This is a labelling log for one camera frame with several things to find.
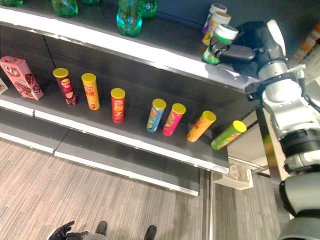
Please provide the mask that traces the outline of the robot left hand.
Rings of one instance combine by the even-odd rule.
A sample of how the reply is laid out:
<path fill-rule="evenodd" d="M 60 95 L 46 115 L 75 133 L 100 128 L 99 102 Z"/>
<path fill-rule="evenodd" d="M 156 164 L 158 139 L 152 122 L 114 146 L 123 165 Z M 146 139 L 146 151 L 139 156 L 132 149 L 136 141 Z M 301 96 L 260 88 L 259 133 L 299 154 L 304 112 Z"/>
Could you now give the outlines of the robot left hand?
<path fill-rule="evenodd" d="M 88 231 L 70 232 L 75 221 L 70 221 L 58 228 L 48 237 L 49 240 L 84 240 L 89 234 Z"/>

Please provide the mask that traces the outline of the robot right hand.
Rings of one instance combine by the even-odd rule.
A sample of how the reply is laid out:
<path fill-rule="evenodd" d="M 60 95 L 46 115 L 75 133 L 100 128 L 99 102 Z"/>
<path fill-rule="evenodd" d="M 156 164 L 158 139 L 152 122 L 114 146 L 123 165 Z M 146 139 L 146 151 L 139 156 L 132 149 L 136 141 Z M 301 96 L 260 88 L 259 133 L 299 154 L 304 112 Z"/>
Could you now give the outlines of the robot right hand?
<path fill-rule="evenodd" d="M 269 65 L 288 70 L 286 47 L 278 23 L 271 19 L 249 21 L 235 28 L 237 36 L 231 42 L 223 43 L 213 36 L 209 52 L 221 63 L 232 65 L 233 69 L 255 78 L 260 77 L 262 69 Z"/>

